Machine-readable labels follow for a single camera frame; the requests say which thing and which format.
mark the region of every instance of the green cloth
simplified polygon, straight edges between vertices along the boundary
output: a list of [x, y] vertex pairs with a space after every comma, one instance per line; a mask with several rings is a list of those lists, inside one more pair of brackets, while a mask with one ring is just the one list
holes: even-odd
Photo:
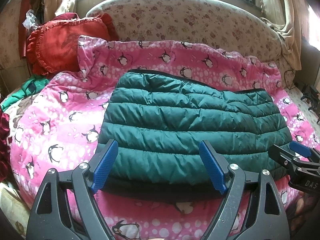
[[32, 75], [23, 83], [20, 90], [13, 93], [3, 102], [1, 106], [2, 111], [7, 110], [9, 106], [20, 99], [39, 93], [48, 83], [49, 80], [44, 76]]
[[286, 171], [267, 151], [273, 144], [290, 151], [292, 136], [263, 89], [218, 91], [161, 72], [132, 70], [109, 100], [96, 151], [109, 139], [118, 142], [119, 152], [107, 191], [129, 192], [145, 184], [146, 192], [154, 192], [159, 184], [211, 184], [198, 154], [202, 140], [229, 163], [246, 171], [268, 169], [280, 179]]

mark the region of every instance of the cartoon penguin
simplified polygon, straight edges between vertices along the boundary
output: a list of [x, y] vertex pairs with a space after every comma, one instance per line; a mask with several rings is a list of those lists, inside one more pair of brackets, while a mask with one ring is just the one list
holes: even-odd
[[100, 71], [102, 73], [102, 76], [105, 76], [108, 72], [109, 67], [107, 67], [106, 65], [103, 65], [100, 67]]
[[59, 163], [63, 152], [63, 147], [58, 144], [52, 145], [48, 149], [49, 159], [53, 163], [53, 161]]
[[87, 138], [88, 143], [95, 142], [99, 137], [99, 133], [97, 132], [95, 125], [93, 125], [93, 129], [89, 130], [88, 133], [83, 133], [82, 135]]
[[297, 142], [302, 142], [303, 141], [303, 137], [300, 135], [295, 135], [295, 138], [297, 140]]
[[28, 162], [26, 165], [26, 169], [28, 171], [28, 174], [30, 176], [30, 179], [34, 178], [34, 173], [35, 173], [35, 164], [33, 162], [33, 157], [31, 156], [31, 162]]
[[42, 125], [42, 134], [49, 135], [51, 130], [50, 121], [51, 119], [49, 119], [49, 121], [46, 122], [40, 122], [40, 124]]
[[233, 58], [233, 56], [231, 55], [231, 53], [230, 53], [230, 52], [227, 52], [227, 51], [222, 52], [222, 55], [225, 56], [225, 57], [227, 57], [227, 58]]
[[122, 66], [125, 66], [128, 63], [128, 59], [123, 55], [123, 53], [117, 60]]
[[239, 72], [243, 77], [247, 76], [247, 71], [244, 69], [244, 67], [242, 67]]
[[255, 65], [257, 63], [257, 59], [255, 59], [254, 57], [250, 58], [251, 64]]
[[260, 88], [260, 83], [259, 83], [259, 81], [255, 81], [255, 82], [252, 84], [252, 87], [253, 87], [254, 89]]
[[162, 58], [162, 60], [165, 62], [165, 63], [169, 63], [171, 58], [170, 56], [167, 54], [167, 52], [164, 50], [164, 53], [162, 53], [162, 55], [158, 58]]
[[282, 203], [284, 205], [287, 203], [287, 196], [288, 196], [288, 192], [287, 191], [281, 192], [281, 200], [282, 200]]
[[183, 47], [185, 47], [186, 49], [191, 49], [192, 48], [192, 44], [191, 43], [188, 43], [188, 42], [184, 42], [184, 41], [182, 41], [181, 42], [181, 45], [183, 46]]
[[87, 95], [87, 99], [90, 100], [90, 99], [95, 99], [97, 96], [98, 96], [98, 93], [96, 92], [86, 92], [85, 93]]
[[276, 66], [276, 64], [274, 64], [273, 62], [269, 62], [269, 63], [268, 63], [268, 66], [273, 68], [273, 67]]
[[148, 47], [149, 46], [149, 42], [148, 41], [139, 41], [138, 45], [140, 48], [144, 48], [144, 47]]
[[297, 114], [297, 120], [298, 120], [298, 121], [304, 121], [303, 115], [300, 114], [300, 113], [298, 113], [298, 114]]
[[204, 60], [202, 60], [202, 62], [204, 62], [207, 65], [208, 68], [212, 68], [213, 67], [213, 62], [209, 58], [209, 55]]
[[61, 92], [59, 92], [59, 94], [60, 94], [61, 102], [62, 103], [66, 103], [68, 101], [68, 98], [69, 98], [68, 92], [67, 91], [61, 91]]
[[191, 78], [192, 77], [192, 70], [191, 68], [186, 68], [186, 67], [183, 67], [181, 70], [180, 70], [180, 75], [185, 77], [185, 78]]
[[222, 82], [226, 85], [226, 86], [231, 86], [232, 85], [232, 78], [228, 75], [224, 75], [221, 78]]
[[69, 115], [69, 121], [78, 121], [82, 112], [74, 112], [71, 115]]
[[112, 231], [126, 240], [139, 239], [140, 230], [137, 222], [132, 224], [123, 224], [124, 220], [120, 220], [112, 227]]
[[282, 101], [283, 101], [283, 103], [285, 103], [287, 105], [290, 104], [289, 98], [284, 98]]
[[114, 46], [115, 46], [115, 42], [114, 41], [108, 42], [108, 49], [113, 49]]
[[102, 105], [99, 105], [99, 106], [101, 106], [104, 109], [107, 109], [108, 105], [109, 105], [108, 102], [104, 102]]
[[24, 128], [18, 127], [16, 129], [16, 134], [14, 135], [14, 141], [20, 146], [21, 140], [22, 140], [22, 134], [23, 134]]

